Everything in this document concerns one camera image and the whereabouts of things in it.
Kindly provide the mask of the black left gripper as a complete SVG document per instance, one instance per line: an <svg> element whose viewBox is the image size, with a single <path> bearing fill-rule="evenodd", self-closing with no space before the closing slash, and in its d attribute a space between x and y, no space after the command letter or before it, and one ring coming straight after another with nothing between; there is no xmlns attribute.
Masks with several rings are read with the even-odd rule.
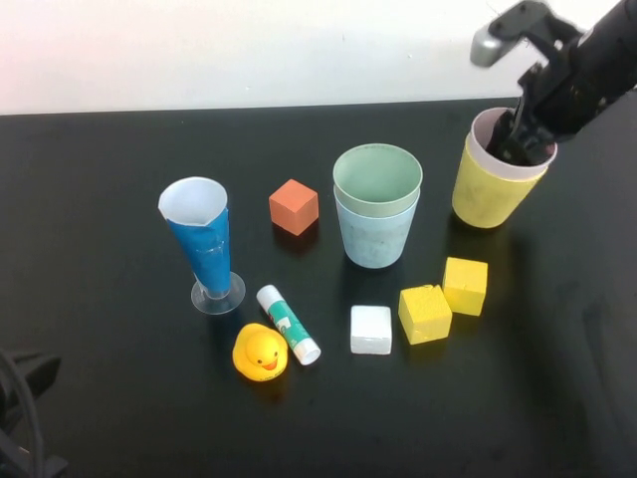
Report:
<svg viewBox="0 0 637 478"><path fill-rule="evenodd" d="M30 477L32 459L30 452L1 433L1 476ZM44 476L62 478L68 476L68 462L52 455L45 461Z"/></svg>

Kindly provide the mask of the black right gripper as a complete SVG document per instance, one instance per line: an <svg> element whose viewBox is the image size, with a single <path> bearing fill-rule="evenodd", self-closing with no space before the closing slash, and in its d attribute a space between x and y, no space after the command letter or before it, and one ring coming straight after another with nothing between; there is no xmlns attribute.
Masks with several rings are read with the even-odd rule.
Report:
<svg viewBox="0 0 637 478"><path fill-rule="evenodd" d="M541 165L555 143L577 135L620 98L620 36L521 34L547 59L520 77L516 113L496 120L486 151L516 165ZM512 132L515 126L515 141Z"/></svg>

